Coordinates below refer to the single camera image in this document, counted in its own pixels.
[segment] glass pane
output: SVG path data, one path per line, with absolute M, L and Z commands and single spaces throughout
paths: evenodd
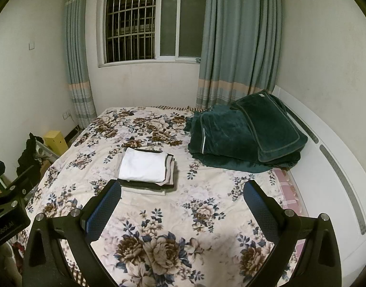
M 205 0 L 180 0 L 179 57 L 200 57 Z
M 161 0 L 160 56 L 175 56 L 177 0 Z

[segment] teal curtain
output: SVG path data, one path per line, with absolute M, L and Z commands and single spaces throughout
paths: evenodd
M 281 19 L 281 0 L 206 1 L 198 108 L 273 90 Z
M 86 0 L 66 0 L 65 7 L 68 86 L 79 125 L 86 128 L 96 118 L 84 38 Z

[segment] cardboard box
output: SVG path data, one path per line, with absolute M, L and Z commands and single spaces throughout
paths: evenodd
M 68 149 L 65 139 L 60 130 L 50 130 L 43 136 L 45 145 L 61 156 Z

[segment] metal screw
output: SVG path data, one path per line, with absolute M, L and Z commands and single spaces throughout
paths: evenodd
M 295 212 L 292 209 L 286 209 L 284 210 L 284 213 L 288 217 L 293 217 L 295 215 Z
M 321 214 L 321 219 L 324 221 L 328 221 L 329 220 L 329 216 L 327 214 L 322 213 Z
M 81 210 L 80 210 L 80 209 L 78 209 L 78 208 L 75 208 L 75 209 L 73 209 L 72 211 L 70 211 L 70 214 L 71 214 L 71 216 L 73 216 L 73 217 L 78 216 L 80 213 L 81 213 Z
M 44 217 L 45 217 L 45 215 L 43 213 L 39 213 L 35 216 L 35 220 L 41 221 Z

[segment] dark green velvet blanket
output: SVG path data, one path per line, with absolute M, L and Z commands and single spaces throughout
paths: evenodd
M 286 114 L 284 104 L 266 91 L 241 98 L 231 106 L 215 105 L 187 121 L 188 150 L 211 167 L 263 172 L 291 167 L 307 142 Z

